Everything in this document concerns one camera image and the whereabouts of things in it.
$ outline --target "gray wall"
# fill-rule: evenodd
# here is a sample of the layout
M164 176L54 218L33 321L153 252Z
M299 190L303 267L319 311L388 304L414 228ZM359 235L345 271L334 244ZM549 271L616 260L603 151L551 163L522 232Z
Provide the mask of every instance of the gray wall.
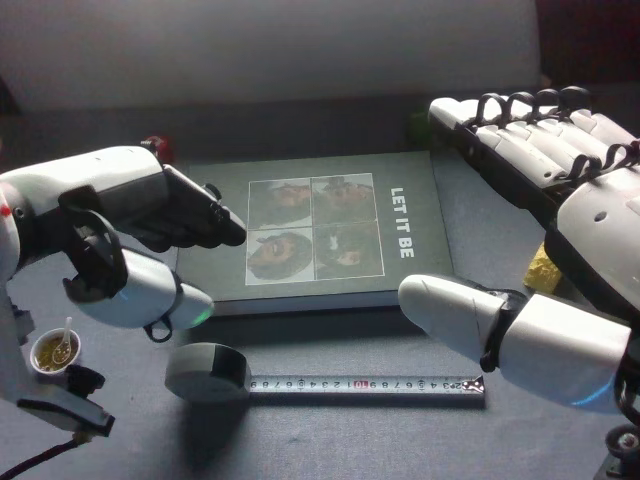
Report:
M533 0L0 0L27 111L529 86Z

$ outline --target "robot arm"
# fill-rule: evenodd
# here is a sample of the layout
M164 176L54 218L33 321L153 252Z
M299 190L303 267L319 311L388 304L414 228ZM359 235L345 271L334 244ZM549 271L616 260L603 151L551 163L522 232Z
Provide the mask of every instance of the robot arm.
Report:
M64 252L78 271L63 280L67 297L96 320L144 328L153 341L166 341L174 329L191 328L213 313L207 294L162 262L123 248L116 230L157 252L236 246L246 237L214 186L200 187L141 147L108 148L0 175L0 398L69 431L109 434L114 418L86 399L104 377L72 369L76 378L64 389L30 375L19 342L33 326L5 289L17 271ZM157 336L156 330L166 333Z
M576 95L588 104L587 94L438 99L429 116L494 190L534 215L551 260L600 311L429 275L405 279L399 301L410 320L483 370L640 425L640 149L609 118L571 106ZM542 105L548 97L555 106Z

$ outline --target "gray table surface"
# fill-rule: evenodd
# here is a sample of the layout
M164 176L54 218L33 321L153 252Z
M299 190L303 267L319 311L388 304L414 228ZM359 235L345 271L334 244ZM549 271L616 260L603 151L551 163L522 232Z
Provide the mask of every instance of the gray table surface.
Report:
M397 119L409 104L395 112ZM390 116L385 122L391 122ZM121 118L123 124L129 121ZM395 133L376 144L381 140L375 133L388 127L379 123L362 131L373 134L368 147L335 153L403 148ZM16 134L28 130L11 128ZM315 131L313 125L308 128ZM9 151L18 151L16 138L11 136ZM42 145L30 148L42 153L47 147ZM89 140L86 146L95 145ZM288 153L306 156L295 148ZM333 152L320 149L320 155L325 153ZM438 152L433 159L456 273L488 286L522 289L522 277L543 238L541 228L487 187L455 153ZM168 252L164 260L175 264L175 253ZM254 373L437 375L474 374L479 368L393 310L211 322L155 345L142 331L111 328L82 315L60 284L72 274L69 262L56 255L11 281L14 302L30 309L37 324L25 353L39 334L72 315L82 338L83 363L107 376L93 400L117 421L110 438L97 438L36 467L21 477L25 480L53 478L53 471L64 479L590 479L605 456L604 435L624 423L621 416L538 399L499 373L486 376L484 410L193 407L163 386L168 355L184 342L231 345L247 356ZM69 438L7 403L0 402L0 418L0 471Z

